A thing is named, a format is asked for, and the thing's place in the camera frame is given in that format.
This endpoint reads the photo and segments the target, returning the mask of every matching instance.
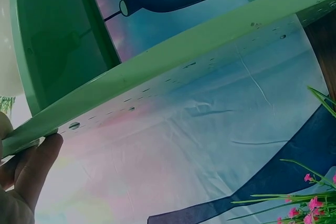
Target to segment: finger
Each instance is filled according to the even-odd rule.
[[[0,111],[0,159],[2,158],[2,139],[4,139],[8,133],[13,131],[13,126],[10,123],[9,118]]]
[[[15,183],[15,191],[32,211],[35,210],[45,179],[59,154],[62,143],[63,138],[59,134],[47,137],[33,152]]]
[[[0,185],[4,190],[14,185],[15,169],[19,161],[19,157],[15,156],[0,167]]]
[[[19,154],[19,162],[16,165],[15,174],[14,174],[14,183],[16,183],[17,179],[19,178],[19,175],[21,174],[21,171],[26,166],[28,161],[30,160],[31,156],[35,152],[36,147],[31,147]]]
[[[24,150],[0,167],[0,185],[4,190],[7,190],[14,185],[20,171],[33,151],[34,148]]]

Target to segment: green plant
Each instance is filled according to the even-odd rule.
[[[15,97],[0,97],[0,111],[10,114],[15,102]]]

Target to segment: green stem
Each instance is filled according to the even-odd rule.
[[[302,164],[302,163],[300,163],[300,162],[297,162],[297,161],[295,161],[295,160],[291,160],[291,159],[280,159],[280,160],[281,160],[281,161],[286,161],[286,162],[292,162],[292,163],[295,163],[295,164],[297,164],[297,165],[299,165],[299,166],[305,168],[306,170],[308,170],[308,171],[314,173],[316,176],[319,176],[321,179],[323,179],[323,180],[325,180],[326,182],[328,182],[333,188],[336,189],[336,185],[333,183],[333,181],[331,181],[330,179],[324,177],[323,175],[321,175],[321,174],[315,172],[314,170],[312,170],[312,169],[306,167],[304,164]]]

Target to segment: hand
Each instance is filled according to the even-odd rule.
[[[0,138],[12,131],[9,119],[0,113]],[[45,179],[61,149],[63,139],[55,134],[37,148],[27,149],[0,167],[0,223],[34,223],[34,211]],[[5,192],[14,185],[14,189]]]

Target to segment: dark brown surface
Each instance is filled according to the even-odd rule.
[[[336,100],[336,11],[305,29],[332,99]]]

